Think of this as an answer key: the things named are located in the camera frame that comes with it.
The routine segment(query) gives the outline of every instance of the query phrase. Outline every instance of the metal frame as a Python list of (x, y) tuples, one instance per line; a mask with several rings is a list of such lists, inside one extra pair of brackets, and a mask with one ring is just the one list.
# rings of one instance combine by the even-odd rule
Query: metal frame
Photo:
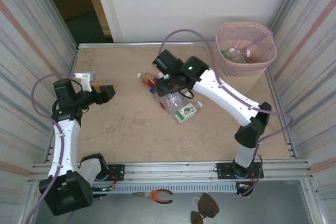
[[(144, 42), (144, 43), (114, 43), (114, 44), (80, 44), (78, 49), (85, 48), (129, 48), (129, 47), (158, 47), (160, 42)], [(201, 41), (190, 42), (167, 42), (167, 47), (176, 46), (205, 46)], [(73, 71), (78, 53), (74, 59), (71, 70)], [(281, 104), (277, 96), (273, 79), (269, 70), (266, 70), (266, 77), (270, 86), (272, 96), (274, 98), (276, 109), (282, 111)], [(289, 145), (290, 155), (295, 155), (295, 147), (291, 146), (290, 131), (284, 132), (286, 144)], [(120, 184), (133, 184), (134, 186), (143, 183), (200, 183), (210, 182), (213, 179), (214, 183), (219, 183), (217, 173), (214, 171), (216, 163), (225, 161), (210, 161), (210, 162), (162, 162), (162, 163), (125, 163), (125, 176)], [(28, 196), (27, 205), (22, 212), (22, 217), (27, 214), (27, 209), (30, 209), (36, 202), (39, 195), (38, 182), (48, 176), (51, 164), (33, 164), (31, 171), (32, 175), (28, 181)], [(299, 180), (301, 181), (302, 191), (306, 198), (306, 202), (314, 224), (326, 224), (326, 218), (323, 215), (319, 199), (314, 193), (311, 183), (313, 177), (307, 160), (304, 159), (278, 159), (264, 160), (265, 177), (261, 180)], [(232, 179), (225, 181), (242, 181), (241, 179)], [(106, 184), (106, 182), (95, 182), (96, 185)]]

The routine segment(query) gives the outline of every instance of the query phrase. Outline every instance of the bottle label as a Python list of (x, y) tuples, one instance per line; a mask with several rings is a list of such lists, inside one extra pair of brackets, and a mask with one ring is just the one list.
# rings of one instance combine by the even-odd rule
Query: bottle label
[(184, 106), (180, 110), (176, 112), (176, 117), (179, 117), (181, 120), (186, 119), (187, 117), (191, 116), (197, 111), (197, 109), (189, 103), (188, 105)]

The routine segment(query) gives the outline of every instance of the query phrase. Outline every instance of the white wall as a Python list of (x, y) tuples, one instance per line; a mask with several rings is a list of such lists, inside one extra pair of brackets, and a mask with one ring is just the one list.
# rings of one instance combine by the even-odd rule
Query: white wall
[[(235, 20), (268, 25), (283, 0), (102, 0), (115, 42), (161, 41), (180, 28), (213, 40), (216, 28)], [(191, 34), (173, 40), (199, 40)]]

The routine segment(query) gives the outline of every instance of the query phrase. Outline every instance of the white bottle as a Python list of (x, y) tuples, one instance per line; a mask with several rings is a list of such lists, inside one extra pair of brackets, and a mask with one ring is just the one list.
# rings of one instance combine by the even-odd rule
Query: white bottle
[(250, 50), (246, 49), (243, 54), (234, 48), (230, 48), (228, 51), (227, 59), (233, 63), (242, 63), (245, 64), (246, 61), (244, 57), (248, 58), (251, 56)]
[(175, 118), (179, 124), (184, 123), (194, 117), (202, 107), (203, 103), (201, 101), (188, 103), (175, 112)]

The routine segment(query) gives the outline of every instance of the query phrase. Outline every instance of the beige tabletop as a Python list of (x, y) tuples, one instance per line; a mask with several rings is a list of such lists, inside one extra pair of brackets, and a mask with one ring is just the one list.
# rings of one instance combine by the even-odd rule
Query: beige tabletop
[[(197, 56), (210, 65), (205, 47), (168, 47), (182, 60)], [(79, 51), (75, 72), (94, 70), (92, 84), (117, 87), (113, 99), (103, 105), (92, 105), (83, 115), (78, 141), (78, 161), (101, 153), (107, 162), (174, 162), (232, 160), (238, 143), (234, 134), (239, 124), (216, 103), (200, 94), (204, 107), (189, 121), (178, 125), (153, 100), (149, 87), (137, 74), (157, 74), (151, 62), (158, 55), (157, 47), (86, 48)], [(248, 84), (249, 98), (274, 103), (265, 75)], [(238, 90), (247, 90), (245, 83)], [(265, 134), (280, 128), (271, 116)], [(289, 158), (284, 136), (278, 134), (261, 145), (258, 152), (264, 159)]]

